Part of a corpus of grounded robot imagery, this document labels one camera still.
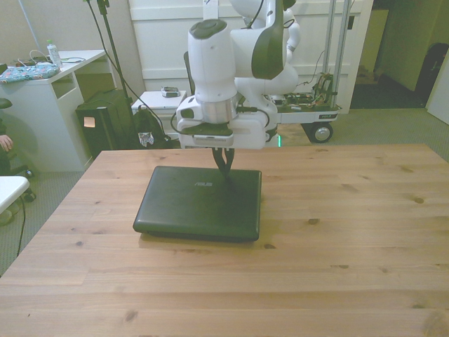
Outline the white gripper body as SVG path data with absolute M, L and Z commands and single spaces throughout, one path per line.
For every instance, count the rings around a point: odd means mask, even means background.
M 210 124 L 193 119 L 177 123 L 181 148 L 209 147 L 259 150 L 266 136 L 264 118 L 237 117 L 230 122 Z

